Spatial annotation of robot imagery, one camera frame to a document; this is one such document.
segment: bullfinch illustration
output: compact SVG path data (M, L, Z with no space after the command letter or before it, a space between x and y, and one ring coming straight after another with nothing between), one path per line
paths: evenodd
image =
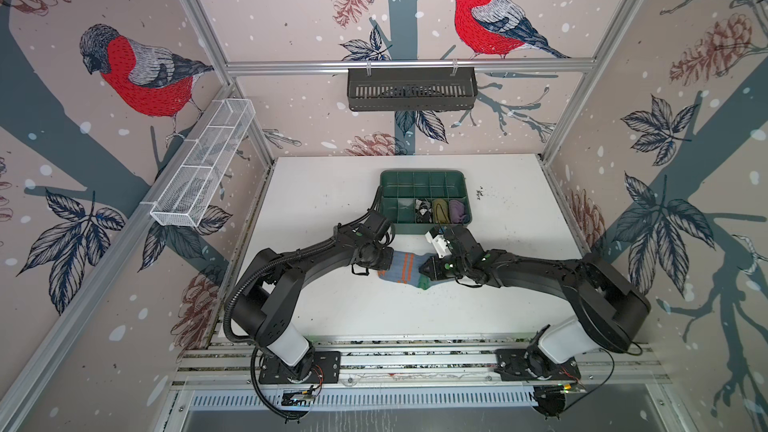
M511 0L456 0L456 33L475 51L472 58L512 50L539 49L567 58L549 46L547 39L525 18L523 9Z
M150 117L173 118L174 130L166 137L166 145L174 137L184 138L176 132L176 114L187 102L195 105L195 82L214 69L164 47L140 44L104 24L85 31L80 39L80 53L88 73L98 70L133 110Z

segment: white wire mesh basket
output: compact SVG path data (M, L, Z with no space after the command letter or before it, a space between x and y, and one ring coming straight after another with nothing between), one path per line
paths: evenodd
M150 214L161 226L197 227L254 119L254 104L225 99Z

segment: wallpaper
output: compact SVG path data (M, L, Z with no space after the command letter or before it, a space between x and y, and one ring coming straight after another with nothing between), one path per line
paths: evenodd
M229 61L592 56L620 0L201 0Z
M581 73L478 75L472 110L354 112L346 74L238 77L277 156L540 153Z
M178 0L3 0L0 67L4 394L220 85Z
M700 430L768 430L765 0L646 0L553 170Z
M197 229L150 227L24 431L154 426L178 360L208 339L264 171L246 139Z

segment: orange stripe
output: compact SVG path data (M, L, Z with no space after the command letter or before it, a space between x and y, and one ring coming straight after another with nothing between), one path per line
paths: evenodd
M411 254L411 262L408 264L408 283L411 282L411 270L413 269L413 258L415 256L415 254Z
M406 254L406 259L402 261L402 280L400 281L401 284L406 283L406 267L408 267L408 254Z

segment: red bird breast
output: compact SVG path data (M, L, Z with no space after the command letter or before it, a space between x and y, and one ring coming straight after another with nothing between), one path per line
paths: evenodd
M472 8L489 2L491 0L456 0L456 34L475 53L505 56L525 42L494 34L478 24L472 16Z
M107 52L112 71L102 72L101 76L136 112L152 117L173 116L192 97L192 77L154 89L133 84L128 75L136 66L136 55L125 37L112 40Z

